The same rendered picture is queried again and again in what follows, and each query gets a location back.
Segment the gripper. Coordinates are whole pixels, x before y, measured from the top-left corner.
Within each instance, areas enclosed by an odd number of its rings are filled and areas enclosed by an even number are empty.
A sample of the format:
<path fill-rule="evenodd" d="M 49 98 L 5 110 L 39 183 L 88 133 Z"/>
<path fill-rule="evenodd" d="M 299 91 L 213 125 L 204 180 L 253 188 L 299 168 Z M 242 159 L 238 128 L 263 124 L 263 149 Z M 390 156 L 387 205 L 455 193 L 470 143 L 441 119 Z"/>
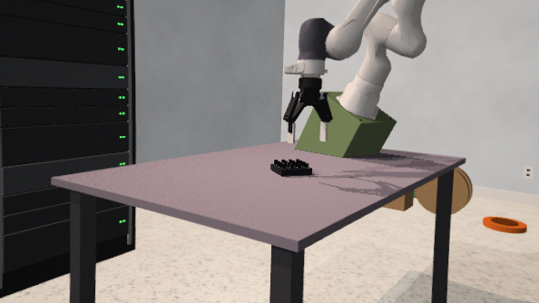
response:
<path fill-rule="evenodd" d="M 315 88 L 312 90 L 310 88 Z M 295 121 L 306 106 L 313 106 L 321 120 L 320 141 L 328 141 L 328 123 L 333 119 L 327 93 L 320 93 L 322 88 L 321 78 L 300 77 L 300 92 L 292 92 L 291 99 L 283 120 L 288 122 L 288 143 L 295 143 Z M 300 99 L 299 99 L 300 98 Z"/>

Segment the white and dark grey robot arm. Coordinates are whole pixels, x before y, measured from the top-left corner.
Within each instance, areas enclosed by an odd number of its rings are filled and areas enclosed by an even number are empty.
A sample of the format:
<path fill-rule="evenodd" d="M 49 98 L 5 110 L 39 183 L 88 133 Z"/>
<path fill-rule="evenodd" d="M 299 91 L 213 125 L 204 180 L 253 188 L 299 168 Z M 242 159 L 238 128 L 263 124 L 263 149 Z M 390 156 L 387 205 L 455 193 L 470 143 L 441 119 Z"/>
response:
<path fill-rule="evenodd" d="M 324 18 L 305 21 L 299 31 L 298 63 L 285 66 L 284 73 L 320 78 L 321 74 L 328 73 L 325 61 L 331 57 L 329 54 L 348 59 L 358 51 L 364 33 L 367 41 L 365 60 L 355 80 L 348 83 L 337 99 L 355 115 L 375 120 L 380 92 L 391 71 L 387 49 L 413 59 L 426 48 L 421 25 L 426 0 L 392 0 L 398 20 L 377 11 L 388 1 L 359 0 L 347 19 L 337 26 Z"/>

